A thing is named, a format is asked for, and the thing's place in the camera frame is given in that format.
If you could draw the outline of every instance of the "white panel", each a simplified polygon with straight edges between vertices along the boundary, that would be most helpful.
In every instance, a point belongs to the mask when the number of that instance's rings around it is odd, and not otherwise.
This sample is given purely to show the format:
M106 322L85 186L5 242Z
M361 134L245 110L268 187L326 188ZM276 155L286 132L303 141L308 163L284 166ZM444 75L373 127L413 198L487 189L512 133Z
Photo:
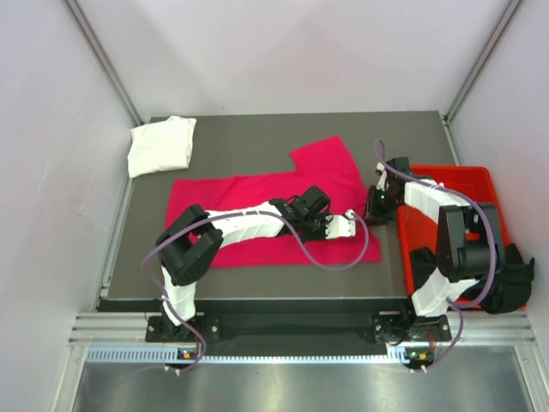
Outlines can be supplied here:
M81 0L144 118L440 110L506 0Z
M528 316L549 361L549 2L528 0L455 121L469 164L487 166L512 239L536 258Z
M129 121L60 1L0 13L0 410L45 410L90 304Z

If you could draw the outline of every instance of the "white cloth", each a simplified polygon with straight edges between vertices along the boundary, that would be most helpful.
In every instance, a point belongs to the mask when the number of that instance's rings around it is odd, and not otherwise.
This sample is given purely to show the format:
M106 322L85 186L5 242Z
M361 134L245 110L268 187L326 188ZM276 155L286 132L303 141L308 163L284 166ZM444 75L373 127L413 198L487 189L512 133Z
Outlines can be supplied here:
M163 122L132 129L128 154L130 177L189 167L195 125L195 118L171 116Z

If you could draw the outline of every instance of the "red cloth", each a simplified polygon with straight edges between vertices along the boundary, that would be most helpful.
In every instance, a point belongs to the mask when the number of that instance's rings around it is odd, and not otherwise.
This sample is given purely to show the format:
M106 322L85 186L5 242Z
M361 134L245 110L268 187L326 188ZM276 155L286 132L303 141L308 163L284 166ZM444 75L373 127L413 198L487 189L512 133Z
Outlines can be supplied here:
M362 214L367 189L353 157L338 136L308 144L291 153L293 172L234 176L226 179L178 179L173 183L168 203L166 227L191 204L204 210L231 210L256 206L273 198L288 199L301 195L312 185L330 198L330 209L341 215L349 209ZM307 242L311 254L323 264L353 261L364 245L364 231L357 223L352 238ZM370 244L362 262L381 259L379 241L370 232ZM251 239L221 249L212 263L214 268L263 264L312 264L293 236Z

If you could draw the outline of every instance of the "shirt sleeve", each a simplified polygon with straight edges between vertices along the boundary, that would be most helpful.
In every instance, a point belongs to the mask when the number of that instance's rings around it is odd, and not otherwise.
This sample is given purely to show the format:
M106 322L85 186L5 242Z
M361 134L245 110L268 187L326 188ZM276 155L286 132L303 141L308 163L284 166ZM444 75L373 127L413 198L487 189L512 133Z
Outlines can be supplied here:
M296 170L301 173L360 175L359 168L339 136L307 144L294 150L291 156Z

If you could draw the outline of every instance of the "gray floor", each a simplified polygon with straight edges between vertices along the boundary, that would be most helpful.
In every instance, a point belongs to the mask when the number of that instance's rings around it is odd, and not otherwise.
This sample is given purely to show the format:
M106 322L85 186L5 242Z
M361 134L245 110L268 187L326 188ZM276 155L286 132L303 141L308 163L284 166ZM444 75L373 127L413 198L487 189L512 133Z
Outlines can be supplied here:
M366 185L376 182L373 143L385 141L387 156L408 156L415 164L453 164L438 112L379 112L214 116L198 118L190 168L135 179L109 299L159 296L140 262L163 231L174 179L222 178L293 170L289 152L339 135L350 149ZM383 261L341 273L314 266L210 270L197 298L373 298L405 294L395 227L378 227Z
M401 365L204 365L179 378L149 370L112 391L140 367L87 364L74 411L534 411L512 347L459 347L426 375Z

